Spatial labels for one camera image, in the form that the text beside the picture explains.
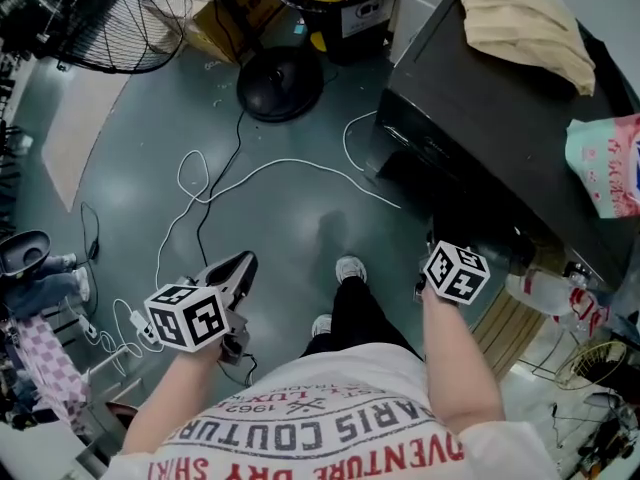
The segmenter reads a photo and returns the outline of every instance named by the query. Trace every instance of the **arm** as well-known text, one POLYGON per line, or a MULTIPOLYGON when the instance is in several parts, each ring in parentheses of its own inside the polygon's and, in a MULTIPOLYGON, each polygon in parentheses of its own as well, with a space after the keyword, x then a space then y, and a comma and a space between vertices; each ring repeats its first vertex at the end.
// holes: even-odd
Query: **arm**
POLYGON ((422 292, 427 384, 433 413, 452 432, 505 419, 498 383, 458 308, 422 292))
POLYGON ((122 454, 153 453, 173 429, 196 417, 209 396, 220 342, 179 354, 131 422, 122 454))

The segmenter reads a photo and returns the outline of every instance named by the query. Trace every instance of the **plastic bag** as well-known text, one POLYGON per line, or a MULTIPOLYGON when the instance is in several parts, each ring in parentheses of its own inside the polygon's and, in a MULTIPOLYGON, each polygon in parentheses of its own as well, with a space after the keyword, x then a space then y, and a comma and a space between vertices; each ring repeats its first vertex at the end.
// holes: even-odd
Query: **plastic bag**
POLYGON ((565 158, 601 218, 640 215, 640 114, 571 121, 565 158))

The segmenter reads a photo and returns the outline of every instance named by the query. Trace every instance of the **white plug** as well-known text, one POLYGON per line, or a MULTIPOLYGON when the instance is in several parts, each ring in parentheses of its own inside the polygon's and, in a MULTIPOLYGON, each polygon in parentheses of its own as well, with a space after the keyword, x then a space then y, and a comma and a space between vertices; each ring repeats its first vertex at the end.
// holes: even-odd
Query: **white plug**
POLYGON ((139 336, 143 336, 149 343, 158 343, 158 337, 156 336, 156 331, 147 319, 142 316, 142 313, 137 309, 131 312, 131 316, 129 317, 131 323, 136 328, 136 331, 139 336))
POLYGON ((78 315, 78 322, 80 324, 80 328, 85 332, 87 336, 89 336, 89 338, 95 339, 98 337, 98 330, 93 325, 91 325, 91 322, 89 322, 89 320, 87 320, 84 315, 78 315))

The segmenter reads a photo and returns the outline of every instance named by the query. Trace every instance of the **black fan stand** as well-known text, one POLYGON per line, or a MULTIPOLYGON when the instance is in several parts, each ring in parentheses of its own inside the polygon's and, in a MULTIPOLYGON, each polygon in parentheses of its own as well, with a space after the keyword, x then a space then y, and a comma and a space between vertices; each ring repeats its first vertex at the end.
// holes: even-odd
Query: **black fan stand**
POLYGON ((240 70, 240 105, 259 121, 288 121, 318 100, 324 80, 320 62, 310 48, 265 49, 236 0, 220 0, 238 25, 255 56, 240 70))

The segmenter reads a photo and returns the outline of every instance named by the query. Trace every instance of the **person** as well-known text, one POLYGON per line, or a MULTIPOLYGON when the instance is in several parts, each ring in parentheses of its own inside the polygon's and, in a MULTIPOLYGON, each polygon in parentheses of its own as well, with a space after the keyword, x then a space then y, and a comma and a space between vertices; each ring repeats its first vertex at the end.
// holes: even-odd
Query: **person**
POLYGON ((91 297, 87 269, 75 270, 75 254, 48 256, 40 268, 3 289, 3 301, 9 314, 25 320, 57 306, 65 297, 79 296, 83 302, 91 297))
POLYGON ((131 422, 105 479, 558 478, 460 311, 423 291, 426 363, 386 319, 362 262, 341 258, 332 316, 301 358, 203 409, 215 345, 178 355, 131 422))

